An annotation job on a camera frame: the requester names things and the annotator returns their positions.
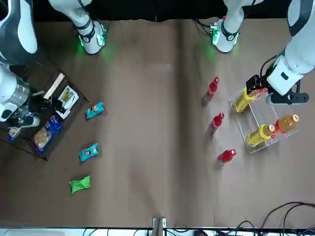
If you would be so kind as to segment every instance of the orange bottle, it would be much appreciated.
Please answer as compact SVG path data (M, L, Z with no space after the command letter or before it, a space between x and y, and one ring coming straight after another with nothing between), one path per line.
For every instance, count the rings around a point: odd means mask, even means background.
M278 119L275 123L275 131L271 134L271 138L274 139L278 135L285 134L294 129L299 119L298 115L285 115L283 118Z

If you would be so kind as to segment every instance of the snack bag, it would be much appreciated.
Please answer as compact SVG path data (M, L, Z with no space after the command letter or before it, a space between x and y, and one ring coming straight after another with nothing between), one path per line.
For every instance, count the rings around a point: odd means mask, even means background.
M82 180L72 180L69 183L71 187L71 194L74 194L79 190L90 188L90 176L86 176Z
M34 136L33 143L38 153L43 153L48 144L54 139L61 130L63 125L59 122L55 115L52 115Z
M97 103L95 106L88 108L85 113L87 116L87 119L90 119L100 113L102 113L104 111L104 106L103 106L103 102L99 102Z
M88 147L79 152L81 162L90 159L92 156L98 155L98 143L93 144L92 146Z

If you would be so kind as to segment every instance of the clear acrylic stand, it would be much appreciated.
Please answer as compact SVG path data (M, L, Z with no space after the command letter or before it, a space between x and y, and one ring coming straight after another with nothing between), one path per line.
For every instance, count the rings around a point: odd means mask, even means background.
M229 100L229 104L233 111L234 101L241 95L243 90L237 93L232 99ZM244 109L242 113L236 113L233 111L237 124L240 128L241 134L243 136L246 145L246 136L259 128L262 124L275 124L277 119L284 117L285 115L295 114L291 106L286 105L276 105L271 106L266 103L266 93L259 95L259 99L255 102L250 102L249 105ZM297 123L296 127L283 135L279 135L274 139L267 140L256 147L247 146L247 150L250 154L255 153L277 141L287 138L293 134L301 131L301 126Z

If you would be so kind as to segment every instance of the black backdrop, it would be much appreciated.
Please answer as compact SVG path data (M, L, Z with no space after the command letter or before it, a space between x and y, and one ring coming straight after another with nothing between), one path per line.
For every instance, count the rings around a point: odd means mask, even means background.
M265 0L254 7L245 7L247 18L286 18L291 0ZM223 0L93 0L87 6L92 18L99 20L165 21L168 19L205 19L222 17L226 13ZM68 21L55 11L48 0L34 2L34 19Z

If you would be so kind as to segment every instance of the red bottle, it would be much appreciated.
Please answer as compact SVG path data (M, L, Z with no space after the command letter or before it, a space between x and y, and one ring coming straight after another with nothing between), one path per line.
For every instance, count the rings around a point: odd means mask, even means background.
M215 77L215 79L209 84L207 93L202 97L202 105L207 106L211 101L213 96L215 95L218 89L219 78Z
M233 156L236 155L236 150L232 149L232 150L225 150L224 152L222 152L218 157L217 157L217 161L219 164L224 165L227 162L230 162L233 158Z
M223 112L220 112L217 116L213 118L212 122L209 125L211 134L214 134L216 130L220 127L220 125L222 124L223 118L224 118Z

